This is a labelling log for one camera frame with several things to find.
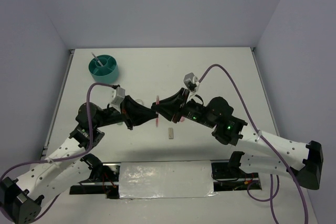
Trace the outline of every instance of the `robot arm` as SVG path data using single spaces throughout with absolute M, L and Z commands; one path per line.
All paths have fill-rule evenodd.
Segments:
M 222 97 L 213 98 L 207 106 L 190 99 L 196 96 L 198 79 L 187 74 L 184 83 L 188 89 L 181 88 L 175 95 L 152 104 L 152 110 L 174 123 L 181 117 L 188 118 L 204 126 L 215 128 L 212 132 L 221 144 L 231 144 L 244 150 L 259 151 L 267 157 L 247 156 L 244 152 L 233 152 L 229 166 L 232 173 L 262 172 L 289 176 L 285 166 L 269 146 L 260 139 L 264 136 L 289 164 L 300 186 L 319 189 L 323 164 L 321 144 L 311 141 L 298 143 L 285 138 L 254 129 L 244 120 L 232 116 L 233 108 Z
M 188 89 L 180 91 L 170 98 L 153 104 L 148 109 L 136 103 L 125 91 L 116 86 L 112 101 L 106 109 L 90 103 L 91 121 L 93 126 L 93 147 L 103 138 L 104 133 L 98 128 L 124 122 L 128 129 L 141 125 L 161 114 L 169 121 L 177 123 L 181 117 L 188 118 L 206 127 L 214 128 L 214 136 L 221 144 L 231 144 L 246 150 L 256 150 L 267 155 L 258 157 L 233 152 L 228 167 L 232 174 L 237 173 L 270 173 L 289 176 L 284 164 L 260 139 L 264 136 L 284 157 L 294 172 L 299 184 L 308 189 L 319 189 L 323 155 L 318 142 L 309 144 L 297 143 L 272 135 L 267 132 L 255 132 L 244 120 L 232 116 L 233 108 L 222 97 L 213 98 L 207 106 L 195 102 L 193 97 L 199 86 L 198 79 L 187 74 L 184 80 Z M 65 142 L 47 157 L 47 163 L 39 164 L 17 179 L 6 177 L 0 182 L 0 206 L 15 223 L 31 223 L 41 211 L 42 206 L 67 188 L 85 179 L 95 181 L 111 172 L 92 154 L 82 158 L 54 162 L 54 159 L 71 157 L 83 153 L 89 148 L 89 124 L 87 104 L 78 110 L 78 125 Z
M 0 182 L 0 206 L 15 223 L 34 222 L 41 208 L 72 185 L 86 179 L 95 181 L 113 173 L 108 166 L 92 154 L 77 159 L 54 162 L 58 158 L 67 158 L 83 153 L 89 148 L 89 124 L 87 104 L 78 110 L 78 125 L 64 143 L 46 158 L 47 162 L 38 164 L 27 173 L 12 180 L 9 177 Z M 125 90 L 116 87 L 112 101 L 106 109 L 90 103 L 93 126 L 93 147 L 101 141 L 104 133 L 98 128 L 124 122 L 128 129 L 141 125 L 157 114 L 136 103 Z

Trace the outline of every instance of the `white cable clip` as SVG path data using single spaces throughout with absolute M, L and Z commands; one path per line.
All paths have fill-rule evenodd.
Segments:
M 258 130 L 258 132 L 257 132 L 257 135 L 258 135 L 258 138 L 257 139 L 255 139 L 255 142 L 259 142 L 259 140 L 260 140 L 260 138 L 261 138 L 261 136 L 263 135 L 263 132 L 262 132 L 262 130 Z
M 48 157 L 47 161 L 48 161 L 49 164 L 55 165 L 56 168 L 60 169 L 59 165 L 51 157 Z

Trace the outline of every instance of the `gray wall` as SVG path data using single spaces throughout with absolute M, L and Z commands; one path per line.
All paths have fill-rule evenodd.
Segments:
M 69 48 L 255 46 L 280 0 L 40 0 Z
M 336 0 L 281 0 L 256 50 L 280 134 L 322 143 L 319 223 L 336 223 Z
M 0 0 L 0 7 L 2 174 L 39 158 L 69 53 L 36 0 Z

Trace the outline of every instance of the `teal cup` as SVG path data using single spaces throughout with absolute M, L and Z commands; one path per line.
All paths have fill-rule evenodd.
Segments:
M 115 82 L 119 76 L 119 69 L 116 59 L 109 55 L 97 56 L 103 64 L 101 66 L 95 58 L 89 63 L 89 71 L 96 82 L 111 84 Z

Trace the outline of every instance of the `white tabletop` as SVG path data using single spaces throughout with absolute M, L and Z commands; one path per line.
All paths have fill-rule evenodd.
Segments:
M 232 75 L 257 126 L 275 134 L 257 67 L 250 48 L 130 48 L 76 49 L 50 136 L 47 155 L 52 153 L 76 127 L 78 108 L 85 102 L 93 79 L 88 64 L 96 55 L 112 55 L 120 69 L 117 84 L 133 99 L 150 107 L 156 95 L 164 99 L 184 87 L 183 78 L 193 72 L 201 77 L 208 66 L 221 64 Z M 95 87 L 91 102 L 105 108 L 111 91 Z M 246 113 L 226 75 L 213 69 L 202 82 L 199 95 L 205 104 L 222 96 L 235 109 L 234 116 L 247 121 Z M 174 139 L 168 139 L 168 127 Z M 103 162 L 147 162 L 228 159 L 233 146 L 225 146 L 212 136 L 212 129 L 185 120 L 173 124 L 159 117 L 135 127 L 106 126 L 105 137 L 92 153 Z M 260 198 L 269 195 L 269 175 L 260 175 L 263 190 L 253 191 Z M 303 208 L 294 183 L 281 179 L 275 212 L 280 223 L 303 223 Z M 306 190 L 310 221 L 317 223 Z M 74 196 L 63 193 L 39 223 L 272 223 L 268 203 L 250 199 L 245 191 L 221 192 L 207 198 L 107 200 L 102 195 Z

